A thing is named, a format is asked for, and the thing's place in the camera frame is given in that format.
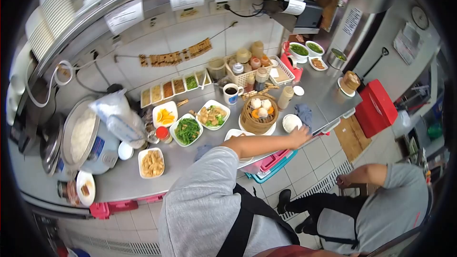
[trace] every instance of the plate of orange slices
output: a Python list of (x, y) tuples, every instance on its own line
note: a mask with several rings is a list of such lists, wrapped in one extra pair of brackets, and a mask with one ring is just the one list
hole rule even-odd
[(169, 101), (154, 107), (152, 116), (154, 118), (153, 124), (155, 128), (160, 126), (170, 127), (178, 120), (178, 107), (174, 101)]

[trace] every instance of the floor drain grate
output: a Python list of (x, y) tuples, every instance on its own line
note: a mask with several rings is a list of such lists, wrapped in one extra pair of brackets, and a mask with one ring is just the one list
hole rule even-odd
[[(338, 168), (334, 169), (328, 176), (320, 180), (317, 184), (312, 186), (309, 190), (305, 191), (299, 196), (292, 198), (295, 200), (297, 198), (303, 198), (312, 195), (313, 193), (326, 193), (330, 191), (336, 185), (336, 176), (341, 174), (349, 174), (354, 169), (354, 166), (349, 163), (347, 160), (342, 163)], [(295, 215), (292, 212), (286, 212), (285, 214), (280, 214), (281, 218), (284, 221), (288, 221), (289, 219), (293, 218)]]
[(75, 231), (68, 230), (70, 238), (92, 245), (97, 248), (111, 250), (118, 253), (141, 255), (141, 256), (161, 256), (158, 243), (148, 242), (121, 242), (108, 240), (98, 237), (90, 237)]

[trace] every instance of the bowl of green soup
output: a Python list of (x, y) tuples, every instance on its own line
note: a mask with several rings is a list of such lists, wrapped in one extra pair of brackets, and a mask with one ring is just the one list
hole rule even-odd
[(297, 63), (306, 63), (308, 61), (309, 52), (305, 46), (300, 43), (290, 43), (289, 52), (294, 56)]
[(310, 57), (322, 57), (322, 55), (325, 53), (324, 49), (322, 48), (321, 45), (319, 45), (316, 42), (313, 41), (307, 41), (305, 43), (306, 49), (309, 52)]

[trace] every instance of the black pants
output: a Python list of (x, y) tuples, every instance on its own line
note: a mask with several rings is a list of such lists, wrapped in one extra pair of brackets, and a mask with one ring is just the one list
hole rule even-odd
[(286, 211), (293, 213), (301, 213), (308, 211), (309, 216), (312, 218), (313, 223), (303, 228), (303, 232), (311, 235), (318, 235), (317, 221), (319, 215), (324, 208), (336, 210), (342, 214), (346, 214), (357, 219), (360, 209), (367, 197), (357, 196), (343, 197), (337, 196), (334, 193), (315, 193), (308, 197), (297, 198), (286, 205)]

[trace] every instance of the gray t-shirt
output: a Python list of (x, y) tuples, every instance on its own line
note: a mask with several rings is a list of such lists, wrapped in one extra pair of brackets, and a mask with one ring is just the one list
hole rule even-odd
[[(428, 189), (422, 170), (410, 164), (388, 164), (384, 185), (368, 197), (357, 216), (358, 248), (324, 240), (322, 246), (340, 254), (372, 252), (419, 226), (427, 204)], [(354, 239), (354, 219), (325, 208), (319, 216), (318, 233)]]
[[(174, 183), (164, 198), (159, 219), (163, 256), (218, 254), (240, 209), (241, 196), (233, 194), (237, 165), (238, 156), (233, 150), (215, 147)], [(291, 243), (281, 226), (254, 215), (243, 256), (287, 245)]]

